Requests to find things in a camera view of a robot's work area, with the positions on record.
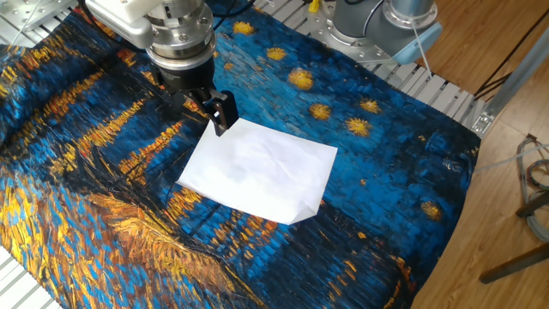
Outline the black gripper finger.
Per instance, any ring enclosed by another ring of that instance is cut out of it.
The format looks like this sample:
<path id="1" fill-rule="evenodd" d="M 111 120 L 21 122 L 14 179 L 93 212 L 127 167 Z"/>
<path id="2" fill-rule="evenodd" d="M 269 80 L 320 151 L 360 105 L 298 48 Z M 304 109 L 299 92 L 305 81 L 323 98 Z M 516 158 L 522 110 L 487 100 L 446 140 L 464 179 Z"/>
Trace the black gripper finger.
<path id="1" fill-rule="evenodd" d="M 217 136 L 222 136 L 238 120 L 238 108 L 232 92 L 215 88 L 196 88 L 184 92 L 198 109 L 214 124 Z"/>
<path id="2" fill-rule="evenodd" d="M 175 92 L 165 104 L 165 115 L 168 118 L 182 118 L 185 111 L 184 103 L 186 101 L 187 98 L 182 92 Z"/>

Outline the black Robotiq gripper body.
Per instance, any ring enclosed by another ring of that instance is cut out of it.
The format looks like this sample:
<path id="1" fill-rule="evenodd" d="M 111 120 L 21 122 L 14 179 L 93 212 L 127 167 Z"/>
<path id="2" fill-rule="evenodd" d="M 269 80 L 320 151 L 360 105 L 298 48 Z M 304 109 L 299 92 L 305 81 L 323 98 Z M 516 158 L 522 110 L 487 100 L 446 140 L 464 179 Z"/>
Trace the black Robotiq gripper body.
<path id="1" fill-rule="evenodd" d="M 214 87 L 214 59 L 188 70 L 169 70 L 154 66 L 155 76 L 168 91 L 192 90 Z"/>

